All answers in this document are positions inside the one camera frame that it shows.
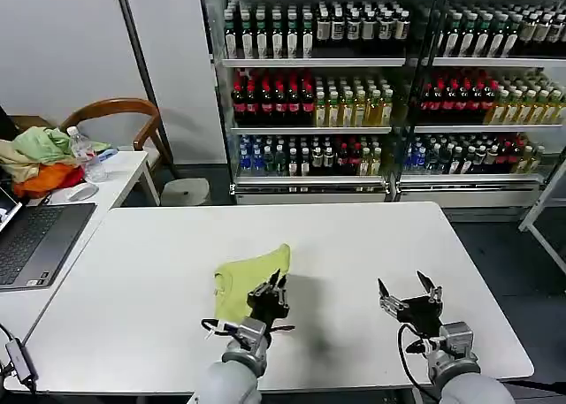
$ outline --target bottle cap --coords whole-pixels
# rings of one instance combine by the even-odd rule
[[[67,134],[69,134],[70,136],[75,136],[79,134],[79,129],[75,126],[70,126],[69,128],[67,128]]]

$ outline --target white desk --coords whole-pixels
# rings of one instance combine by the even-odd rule
[[[291,247],[293,332],[274,334],[263,390],[408,385],[399,323],[376,278],[405,298],[444,288],[444,322],[466,321],[485,374],[527,377],[529,357],[431,202],[115,209],[101,223],[27,342],[38,391],[189,393],[226,339],[205,340],[215,268]],[[425,360],[409,357],[426,383]],[[21,389],[10,378],[6,387]]]
[[[143,175],[147,158],[147,153],[143,151],[119,152],[103,162],[108,179],[97,184],[99,190],[94,196],[82,201],[94,202],[96,208],[50,287],[0,293],[0,320],[12,334],[22,340],[27,337],[104,216],[126,199],[135,182]],[[51,196],[50,204],[63,203],[72,204],[66,200],[65,190],[59,190]],[[1,349],[0,359],[5,362],[7,354],[4,347]]]

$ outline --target computer mouse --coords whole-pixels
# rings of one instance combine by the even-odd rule
[[[67,192],[67,200],[70,202],[84,201],[90,196],[98,192],[98,186],[92,183],[80,183],[75,187],[71,187]]]

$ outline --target laptop keyboard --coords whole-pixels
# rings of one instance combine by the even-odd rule
[[[14,283],[62,210],[61,207],[35,207],[27,214],[24,228],[12,240],[0,243],[0,285]]]

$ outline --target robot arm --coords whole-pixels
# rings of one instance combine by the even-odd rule
[[[209,367],[202,387],[189,403],[259,404],[257,380],[267,368],[266,351],[272,343],[273,322],[287,317],[289,312],[286,281],[285,276],[279,279],[279,271],[274,273],[268,282],[249,293],[250,316],[239,325],[226,324],[223,331],[216,332],[233,339],[222,354],[222,361]]]
[[[473,331],[465,322],[443,324],[442,288],[420,271],[417,272],[427,295],[399,300],[390,295],[383,282],[379,283],[379,305],[389,315],[404,323],[399,331],[398,346],[403,368],[411,382],[402,353],[402,331],[410,329],[419,339],[407,347],[410,354],[422,354],[428,362],[428,376],[440,392],[441,404],[509,404],[513,397],[497,380],[480,374],[478,358],[471,352]]]

